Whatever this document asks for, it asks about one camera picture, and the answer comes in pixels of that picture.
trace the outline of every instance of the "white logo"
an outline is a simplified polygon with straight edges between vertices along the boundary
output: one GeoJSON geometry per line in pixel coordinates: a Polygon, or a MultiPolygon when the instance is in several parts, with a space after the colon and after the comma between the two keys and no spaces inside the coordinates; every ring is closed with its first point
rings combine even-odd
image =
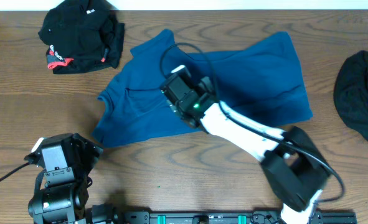
{"type": "Polygon", "coordinates": [[[53,45],[50,45],[50,46],[49,46],[49,48],[51,49],[51,51],[53,51],[53,52],[54,52],[55,57],[57,57],[59,60],[65,60],[62,56],[60,56],[60,55],[58,54],[58,52],[56,52],[56,51],[54,50],[54,46],[53,46],[53,45]]]}
{"type": "Polygon", "coordinates": [[[95,9],[87,10],[87,14],[95,12],[95,9]]]}

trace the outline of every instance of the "green connector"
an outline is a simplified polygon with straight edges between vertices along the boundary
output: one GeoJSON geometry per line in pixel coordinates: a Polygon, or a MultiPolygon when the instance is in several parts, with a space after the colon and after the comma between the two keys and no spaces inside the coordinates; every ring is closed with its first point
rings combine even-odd
{"type": "Polygon", "coordinates": [[[159,215],[158,216],[158,224],[166,224],[166,216],[165,215],[159,215]]]}
{"type": "Polygon", "coordinates": [[[246,216],[238,215],[238,224],[246,224],[246,216]]]}

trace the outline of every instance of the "white wall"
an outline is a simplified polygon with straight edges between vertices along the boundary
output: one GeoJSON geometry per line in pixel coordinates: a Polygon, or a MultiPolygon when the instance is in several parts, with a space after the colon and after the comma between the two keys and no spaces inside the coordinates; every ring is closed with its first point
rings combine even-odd
{"type": "MultiPolygon", "coordinates": [[[[0,11],[48,11],[62,0],[0,0],[0,11]]],[[[368,9],[368,0],[108,0],[119,10],[368,9]]]]}

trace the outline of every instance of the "black clothing pile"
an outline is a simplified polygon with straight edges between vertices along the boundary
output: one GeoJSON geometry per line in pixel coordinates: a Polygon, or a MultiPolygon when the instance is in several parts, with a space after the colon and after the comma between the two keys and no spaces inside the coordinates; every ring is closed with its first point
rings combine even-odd
{"type": "Polygon", "coordinates": [[[102,0],[65,0],[47,13],[39,36],[54,74],[86,73],[118,66],[124,24],[102,0]]]}
{"type": "Polygon", "coordinates": [[[368,52],[344,62],[334,87],[334,105],[344,123],[368,141],[368,52]]]}

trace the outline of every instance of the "power cord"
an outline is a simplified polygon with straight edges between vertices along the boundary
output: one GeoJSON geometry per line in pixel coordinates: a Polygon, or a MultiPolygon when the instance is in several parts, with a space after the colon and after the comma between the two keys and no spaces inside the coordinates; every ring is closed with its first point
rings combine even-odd
{"type": "Polygon", "coordinates": [[[16,173],[18,170],[20,170],[21,168],[23,168],[23,167],[26,167],[26,166],[28,166],[29,165],[29,163],[28,162],[26,162],[25,164],[23,164],[23,165],[20,165],[19,167],[16,167],[14,170],[12,170],[12,171],[10,171],[9,173],[7,173],[4,177],[1,177],[0,178],[0,182],[1,181],[3,181],[3,180],[5,180],[6,178],[8,178],[10,175],[13,175],[14,173],[16,173]]]}
{"type": "Polygon", "coordinates": [[[191,47],[195,50],[197,50],[206,60],[206,62],[209,64],[210,66],[210,69],[211,69],[211,72],[212,72],[212,78],[213,78],[213,83],[214,83],[214,88],[215,88],[215,94],[216,94],[216,97],[217,97],[217,100],[218,100],[218,104],[219,104],[219,107],[220,107],[220,110],[223,112],[223,114],[229,119],[231,120],[232,122],[234,122],[235,124],[239,125],[240,127],[248,130],[248,131],[251,131],[265,139],[268,139],[268,140],[271,140],[271,141],[274,141],[278,144],[282,144],[292,150],[294,150],[295,152],[299,153],[299,154],[303,154],[303,155],[306,155],[312,159],[314,159],[316,162],[318,162],[319,164],[321,164],[330,174],[332,174],[333,176],[335,176],[335,178],[337,179],[337,181],[339,182],[340,184],[340,188],[341,188],[341,193],[336,196],[336,197],[332,197],[332,198],[327,198],[327,199],[321,199],[321,200],[318,200],[317,202],[320,203],[320,202],[332,202],[332,201],[335,201],[335,200],[339,200],[340,198],[342,198],[344,196],[344,194],[346,193],[346,188],[344,186],[344,182],[343,180],[341,179],[340,175],[332,168],[330,167],[327,163],[325,163],[324,161],[322,161],[321,159],[319,159],[317,156],[315,156],[314,154],[310,153],[310,152],[307,152],[305,151],[304,149],[298,147],[298,146],[295,146],[294,144],[291,144],[291,143],[288,143],[286,141],[283,141],[281,139],[277,139],[267,133],[263,133],[261,131],[257,131],[256,129],[253,129],[247,125],[244,125],[242,124],[241,122],[237,121],[235,118],[231,117],[231,115],[229,114],[229,112],[226,112],[221,104],[221,101],[220,101],[220,96],[219,96],[219,84],[218,84],[218,80],[217,80],[217,74],[214,70],[214,67],[213,67],[213,64],[211,62],[211,60],[208,58],[208,56],[198,47],[196,47],[195,45],[193,44],[189,44],[189,43],[176,43],[176,44],[173,44],[171,45],[170,47],[168,47],[162,54],[161,56],[161,59],[160,59],[160,63],[159,63],[159,66],[160,66],[160,72],[161,74],[163,75],[164,78],[167,78],[167,75],[164,74],[163,72],[163,60],[165,58],[165,56],[167,55],[167,53],[174,47],[177,47],[177,46],[180,46],[180,45],[185,45],[185,46],[188,46],[188,47],[191,47]]]}

